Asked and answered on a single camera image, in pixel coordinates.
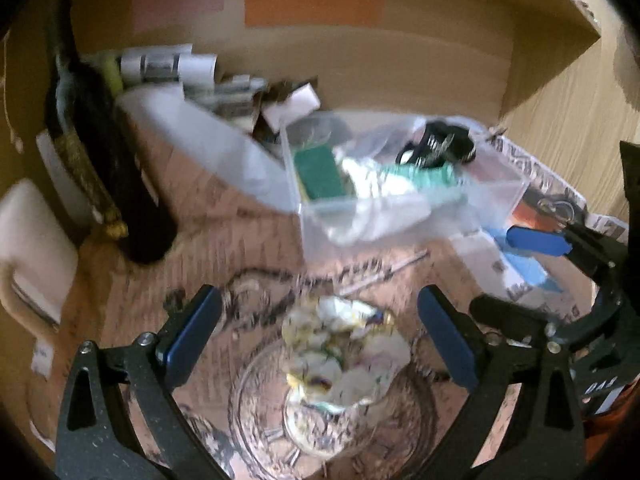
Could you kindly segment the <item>black strap headband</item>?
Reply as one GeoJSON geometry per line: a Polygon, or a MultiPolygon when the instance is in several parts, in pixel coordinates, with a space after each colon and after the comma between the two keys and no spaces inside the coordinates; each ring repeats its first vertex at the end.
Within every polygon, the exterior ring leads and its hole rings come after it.
{"type": "Polygon", "coordinates": [[[446,122],[428,122],[422,138],[408,142],[397,154],[395,162],[433,169],[445,164],[466,165],[475,156],[476,147],[468,128],[446,122]]]}

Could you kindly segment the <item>floral cloth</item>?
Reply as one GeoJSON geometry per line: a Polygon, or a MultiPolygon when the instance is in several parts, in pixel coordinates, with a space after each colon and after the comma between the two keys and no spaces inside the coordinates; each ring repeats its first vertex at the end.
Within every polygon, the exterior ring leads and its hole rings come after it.
{"type": "Polygon", "coordinates": [[[411,358],[392,312],[337,296],[294,304],[281,338],[290,388],[300,400],[334,412],[381,400],[411,358]]]}

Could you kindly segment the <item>white cloth pouch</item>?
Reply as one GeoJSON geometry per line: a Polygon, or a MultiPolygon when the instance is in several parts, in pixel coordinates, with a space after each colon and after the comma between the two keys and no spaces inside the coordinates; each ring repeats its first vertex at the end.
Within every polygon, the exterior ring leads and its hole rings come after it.
{"type": "Polygon", "coordinates": [[[386,181],[383,164],[370,158],[344,157],[342,174],[352,202],[322,220],[322,228],[337,246],[372,243],[416,226],[432,213],[424,192],[410,191],[401,182],[386,181]]]}

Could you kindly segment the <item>yellow green sponge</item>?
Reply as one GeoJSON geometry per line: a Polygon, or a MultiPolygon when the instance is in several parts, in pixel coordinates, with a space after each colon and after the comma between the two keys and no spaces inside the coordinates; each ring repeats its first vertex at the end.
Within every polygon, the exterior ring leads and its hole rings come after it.
{"type": "Polygon", "coordinates": [[[304,193],[310,200],[329,200],[347,195],[332,150],[315,145],[294,153],[294,167],[304,193]]]}

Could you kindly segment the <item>green knitted cloth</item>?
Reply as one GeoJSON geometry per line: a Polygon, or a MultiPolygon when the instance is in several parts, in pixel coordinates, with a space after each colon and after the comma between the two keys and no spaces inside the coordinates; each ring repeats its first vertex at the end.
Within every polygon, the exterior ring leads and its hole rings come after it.
{"type": "Polygon", "coordinates": [[[384,165],[381,174],[386,181],[401,182],[410,191],[423,192],[432,188],[454,188],[461,184],[454,165],[443,164],[439,167],[420,167],[416,165],[384,165]]]}

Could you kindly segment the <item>orange magazine in plastic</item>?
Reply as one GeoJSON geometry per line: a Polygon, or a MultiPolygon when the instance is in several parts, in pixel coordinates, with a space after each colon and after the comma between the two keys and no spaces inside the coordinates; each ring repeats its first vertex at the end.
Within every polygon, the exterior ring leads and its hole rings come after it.
{"type": "Polygon", "coordinates": [[[628,223],[590,212],[587,201],[568,182],[503,134],[487,133],[482,140],[497,151],[528,181],[514,218],[526,226],[552,231],[576,223],[628,244],[628,223]]]}

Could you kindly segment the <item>beige ceramic mug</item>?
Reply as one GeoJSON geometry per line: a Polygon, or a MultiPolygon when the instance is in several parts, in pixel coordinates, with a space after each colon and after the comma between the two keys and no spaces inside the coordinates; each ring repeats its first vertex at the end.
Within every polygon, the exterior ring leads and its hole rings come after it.
{"type": "Polygon", "coordinates": [[[1,199],[1,305],[32,336],[53,346],[72,289],[78,251],[31,180],[1,199]]]}

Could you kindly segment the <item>wooden shelf board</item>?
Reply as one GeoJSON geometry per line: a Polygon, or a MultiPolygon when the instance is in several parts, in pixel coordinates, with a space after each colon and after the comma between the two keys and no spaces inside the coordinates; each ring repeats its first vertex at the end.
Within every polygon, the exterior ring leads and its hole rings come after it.
{"type": "Polygon", "coordinates": [[[514,43],[501,116],[538,96],[601,38],[579,0],[515,0],[514,43]]]}

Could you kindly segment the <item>clear plastic storage box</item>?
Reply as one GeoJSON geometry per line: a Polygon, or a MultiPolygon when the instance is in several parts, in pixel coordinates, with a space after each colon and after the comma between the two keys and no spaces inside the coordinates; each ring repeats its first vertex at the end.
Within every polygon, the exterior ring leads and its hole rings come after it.
{"type": "Polygon", "coordinates": [[[338,110],[281,130],[308,262],[499,229],[527,180],[464,116],[338,110]]]}

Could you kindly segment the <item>dark wine bottle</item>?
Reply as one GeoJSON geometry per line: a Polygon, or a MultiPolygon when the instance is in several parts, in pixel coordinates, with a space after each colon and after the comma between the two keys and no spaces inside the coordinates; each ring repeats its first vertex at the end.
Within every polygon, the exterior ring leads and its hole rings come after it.
{"type": "Polygon", "coordinates": [[[102,74],[77,50],[72,0],[58,0],[46,21],[50,84],[44,124],[56,154],[88,200],[103,233],[132,262],[164,258],[177,223],[128,139],[127,123],[102,74]]]}

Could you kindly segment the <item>white cardboard piece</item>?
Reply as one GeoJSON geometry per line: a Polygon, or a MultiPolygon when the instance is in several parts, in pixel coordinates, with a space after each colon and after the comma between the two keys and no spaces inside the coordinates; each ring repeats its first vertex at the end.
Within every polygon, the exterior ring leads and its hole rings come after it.
{"type": "Polygon", "coordinates": [[[281,102],[273,102],[262,107],[262,117],[274,133],[320,110],[321,102],[314,86],[307,82],[295,89],[281,102]]]}

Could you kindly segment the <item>stack of newspapers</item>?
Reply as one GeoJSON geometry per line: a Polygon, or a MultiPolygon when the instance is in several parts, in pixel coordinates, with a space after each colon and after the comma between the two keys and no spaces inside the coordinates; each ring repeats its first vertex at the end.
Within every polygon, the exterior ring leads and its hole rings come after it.
{"type": "Polygon", "coordinates": [[[283,101],[307,82],[314,91],[317,87],[314,78],[226,76],[216,54],[194,53],[190,44],[105,50],[82,59],[102,74],[114,96],[134,87],[159,84],[177,90],[188,101],[254,136],[277,134],[262,117],[264,105],[283,101]]]}

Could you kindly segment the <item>orange sticky note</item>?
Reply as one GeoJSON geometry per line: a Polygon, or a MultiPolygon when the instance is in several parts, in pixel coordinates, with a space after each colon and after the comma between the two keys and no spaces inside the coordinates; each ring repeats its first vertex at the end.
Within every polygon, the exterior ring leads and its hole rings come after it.
{"type": "Polygon", "coordinates": [[[247,27],[329,25],[374,27],[385,0],[244,0],[247,27]]]}

